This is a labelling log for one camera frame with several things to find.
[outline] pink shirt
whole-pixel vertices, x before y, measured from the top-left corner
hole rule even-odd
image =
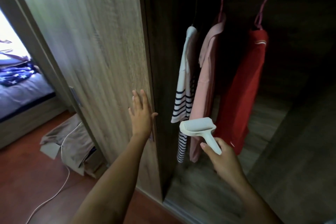
[[[209,30],[203,41],[199,54],[201,73],[199,75],[195,99],[189,117],[190,120],[208,117],[211,113],[218,35],[223,32],[225,21],[226,17],[225,14],[223,14],[222,21]],[[202,140],[202,137],[191,137],[190,160],[192,162],[196,162],[200,156],[200,140]]]

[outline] white lint roller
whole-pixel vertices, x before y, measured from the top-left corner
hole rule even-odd
[[[185,120],[180,123],[180,130],[183,134],[187,136],[203,137],[208,146],[220,155],[222,151],[211,134],[215,129],[216,126],[209,117],[195,120]]]

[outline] red floor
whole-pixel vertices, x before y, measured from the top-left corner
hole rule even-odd
[[[68,171],[61,160],[39,151],[43,135],[68,119],[67,112],[0,150],[0,222],[25,224],[40,203],[52,197],[63,185]],[[43,206],[30,224],[68,223],[96,180],[74,171],[63,191]],[[181,223],[161,205],[135,192],[124,223]]]

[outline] striped shirt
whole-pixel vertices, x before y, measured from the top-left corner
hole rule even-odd
[[[179,70],[174,111],[171,118],[172,123],[182,120],[187,120],[190,116],[193,106],[194,84],[191,83],[191,78],[194,78],[194,68],[198,57],[195,56],[195,45],[197,41],[197,30],[190,26],[187,29],[187,36],[183,46],[181,65]],[[187,148],[187,136],[179,132],[178,137],[177,160],[183,162]]]

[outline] blue blanket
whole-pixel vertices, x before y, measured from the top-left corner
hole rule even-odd
[[[33,74],[37,73],[31,61],[24,64],[0,69],[0,84],[10,87],[25,81]]]

